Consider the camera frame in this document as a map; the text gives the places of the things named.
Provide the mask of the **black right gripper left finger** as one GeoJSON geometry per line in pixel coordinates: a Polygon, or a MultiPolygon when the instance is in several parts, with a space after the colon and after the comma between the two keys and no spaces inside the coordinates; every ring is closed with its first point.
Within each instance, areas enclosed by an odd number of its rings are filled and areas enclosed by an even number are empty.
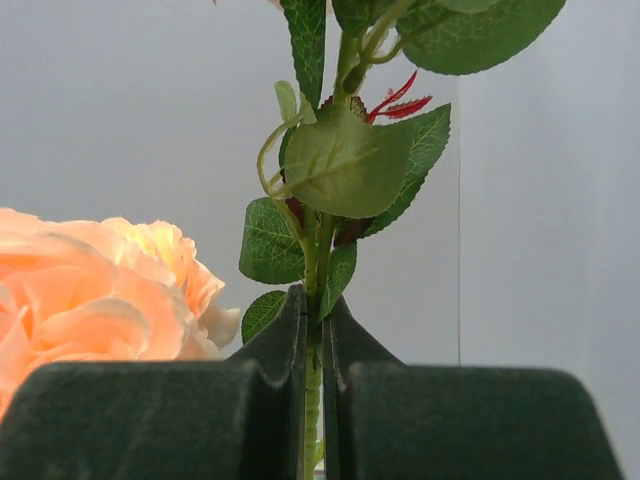
{"type": "Polygon", "coordinates": [[[298,479],[306,299],[223,361],[56,362],[1,423],[5,479],[298,479]]]}

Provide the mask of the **orange rose flower stem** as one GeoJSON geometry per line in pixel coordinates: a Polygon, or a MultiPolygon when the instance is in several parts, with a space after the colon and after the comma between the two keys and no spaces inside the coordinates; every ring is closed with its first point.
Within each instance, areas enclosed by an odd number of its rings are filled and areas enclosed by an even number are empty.
{"type": "Polygon", "coordinates": [[[216,360],[240,312],[195,242],[165,221],[45,221],[1,212],[1,403],[70,361],[216,360]]]}

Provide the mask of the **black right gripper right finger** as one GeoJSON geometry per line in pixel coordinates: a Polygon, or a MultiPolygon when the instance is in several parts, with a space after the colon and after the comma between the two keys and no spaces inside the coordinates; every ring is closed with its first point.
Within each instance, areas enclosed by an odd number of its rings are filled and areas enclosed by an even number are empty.
{"type": "Polygon", "coordinates": [[[339,300],[323,323],[329,479],[619,479],[595,403],[554,369],[409,366],[339,300]]]}

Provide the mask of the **pink rose flower stem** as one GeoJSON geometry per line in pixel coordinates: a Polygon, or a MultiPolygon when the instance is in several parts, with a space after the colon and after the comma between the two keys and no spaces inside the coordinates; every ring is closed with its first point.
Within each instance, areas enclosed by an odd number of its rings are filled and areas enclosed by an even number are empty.
{"type": "Polygon", "coordinates": [[[322,321],[349,284],[357,243],[397,220],[450,136],[451,109],[390,89],[374,107],[360,90],[367,73],[398,56],[417,70],[463,76],[511,59],[552,23],[559,1],[282,1],[296,79],[275,92],[281,122],[258,153],[278,153],[261,175],[264,197],[245,214],[239,268],[271,286],[242,327],[270,320],[300,281],[306,294],[301,474],[319,463],[317,421],[322,321]]]}

